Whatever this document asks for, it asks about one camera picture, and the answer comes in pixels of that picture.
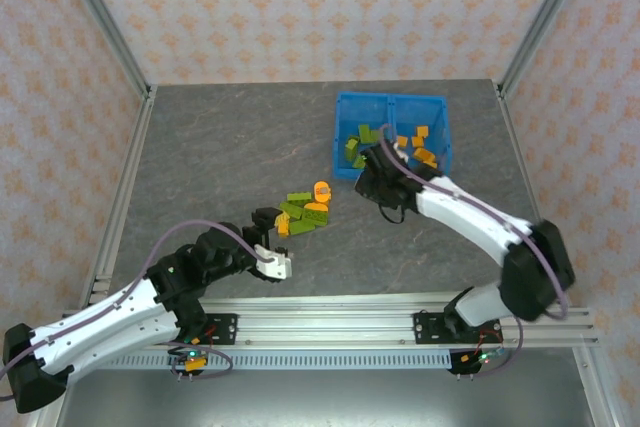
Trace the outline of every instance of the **patterned wallpaper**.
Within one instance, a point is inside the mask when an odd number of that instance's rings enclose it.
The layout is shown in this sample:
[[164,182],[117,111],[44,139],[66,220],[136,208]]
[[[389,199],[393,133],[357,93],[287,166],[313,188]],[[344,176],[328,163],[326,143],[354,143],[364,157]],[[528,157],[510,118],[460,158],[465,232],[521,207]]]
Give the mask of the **patterned wallpaper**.
[[563,230],[617,393],[640,419],[640,0],[567,0],[509,107],[542,214]]
[[77,307],[140,101],[82,0],[0,0],[0,25],[4,332]]
[[151,83],[500,79],[542,0],[106,0]]

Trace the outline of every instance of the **blue basket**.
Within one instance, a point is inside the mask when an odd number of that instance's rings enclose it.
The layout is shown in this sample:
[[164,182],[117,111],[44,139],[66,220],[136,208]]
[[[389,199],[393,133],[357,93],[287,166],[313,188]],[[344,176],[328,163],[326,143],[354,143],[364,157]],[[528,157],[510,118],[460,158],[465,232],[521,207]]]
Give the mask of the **blue basket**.
[[[368,124],[371,130],[391,124],[394,134],[409,137],[407,153],[411,157],[411,137],[416,127],[429,126],[425,149],[436,155],[438,168],[449,174],[453,160],[451,133],[447,118],[447,100],[426,95],[370,94],[340,92],[336,101],[336,131],[333,140],[333,176],[355,180],[362,169],[354,169],[345,158],[345,144],[350,135],[358,135],[358,125]],[[368,145],[360,145],[364,150]],[[418,165],[409,160],[409,167]]]

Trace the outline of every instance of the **gray tabletop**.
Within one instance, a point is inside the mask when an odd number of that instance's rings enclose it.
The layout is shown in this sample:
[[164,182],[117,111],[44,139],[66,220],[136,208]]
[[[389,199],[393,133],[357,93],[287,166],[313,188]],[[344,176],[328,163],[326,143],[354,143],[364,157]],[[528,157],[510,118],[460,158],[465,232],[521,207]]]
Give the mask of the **gray tabletop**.
[[[112,290],[133,280],[155,240],[186,219],[251,225],[258,207],[318,180],[333,190],[329,225],[287,239],[293,278],[279,283],[237,275],[210,297],[376,294],[461,290],[499,277],[469,241],[409,213],[385,221],[375,204],[333,180],[332,140],[340,91],[442,95],[453,144],[450,176],[500,210],[533,210],[489,80],[168,86],[158,89],[113,274]],[[167,254],[202,229],[177,234]]]

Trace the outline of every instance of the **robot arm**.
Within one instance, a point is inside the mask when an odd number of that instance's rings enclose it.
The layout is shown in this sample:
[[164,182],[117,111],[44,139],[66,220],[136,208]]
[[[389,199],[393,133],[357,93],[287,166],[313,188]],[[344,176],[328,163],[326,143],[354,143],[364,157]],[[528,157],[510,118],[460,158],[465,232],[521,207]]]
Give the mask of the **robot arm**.
[[[5,365],[39,345],[7,373],[18,412],[44,407],[62,395],[67,385],[127,352],[172,340],[189,342],[201,335],[207,317],[198,299],[208,285],[221,278],[244,271],[270,281],[291,277],[286,250],[268,248],[268,230],[280,213],[258,209],[252,216],[254,225],[242,232],[232,224],[220,224],[254,245],[264,261],[249,255],[226,233],[211,228],[195,244],[158,260],[139,282],[134,281],[135,286],[130,284],[61,321],[36,329],[25,324],[9,329],[4,339]],[[91,320],[111,306],[115,308]],[[75,330],[58,335],[72,327]]]
[[[402,154],[386,145],[396,162],[408,168]],[[500,212],[429,165],[422,164],[412,171],[425,181],[418,182],[394,165],[381,144],[367,149],[364,155],[366,167],[355,187],[358,193],[381,208],[412,210],[442,222],[502,267],[499,283],[467,289],[447,306],[444,322],[450,331],[463,332],[510,316],[533,321],[556,300],[549,276],[522,234],[537,246],[563,291],[574,283],[562,237],[551,222],[532,224]]]

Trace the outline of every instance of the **wall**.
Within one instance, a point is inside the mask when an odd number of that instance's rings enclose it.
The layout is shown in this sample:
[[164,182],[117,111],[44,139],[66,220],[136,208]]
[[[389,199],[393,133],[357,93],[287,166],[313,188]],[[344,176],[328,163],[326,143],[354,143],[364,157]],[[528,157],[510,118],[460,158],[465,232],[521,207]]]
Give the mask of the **wall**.
[[106,0],[152,83],[500,79],[542,0]]
[[542,214],[640,419],[640,0],[567,0],[509,102]]
[[77,308],[140,101],[81,0],[0,0],[0,25],[4,332]]

